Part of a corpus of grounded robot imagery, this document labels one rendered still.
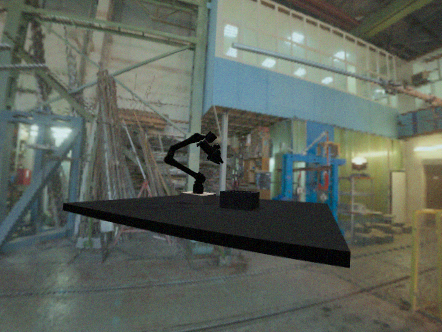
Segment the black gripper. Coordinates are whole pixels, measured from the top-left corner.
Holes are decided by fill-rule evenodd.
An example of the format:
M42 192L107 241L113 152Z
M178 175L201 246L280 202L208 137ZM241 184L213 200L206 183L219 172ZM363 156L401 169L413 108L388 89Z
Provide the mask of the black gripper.
M216 163L216 164L220 164L220 163L224 163L220 154L221 151L220 150L213 150L212 146L208 146L206 149L204 149L204 152L208 155L207 159ZM219 163L220 162L220 163Z

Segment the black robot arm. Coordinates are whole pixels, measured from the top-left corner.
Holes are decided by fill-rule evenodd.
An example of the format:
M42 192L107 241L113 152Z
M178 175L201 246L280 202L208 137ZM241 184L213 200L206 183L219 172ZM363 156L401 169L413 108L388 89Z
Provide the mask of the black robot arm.
M204 150L209 146L208 143L212 143L216 138L217 138L216 135L213 134L211 131L206 136L200 135L199 133L195 133L192 136L190 136L188 139L183 140L177 144L171 145L168 152L167 152L167 155L164 157L164 163L174 166L174 167L182 170L183 172L189 174L194 179L196 179L193 184L193 192L192 193L194 193L194 194L204 194L203 193L204 187L203 187L202 183L205 182L206 178L205 178L204 174L202 174L200 172L196 173L196 172L190 170L189 168L185 167L184 165L178 163L173 158L175 150L180 149L188 144L199 142L200 140L203 140L203 141L196 143L197 147L200 146Z

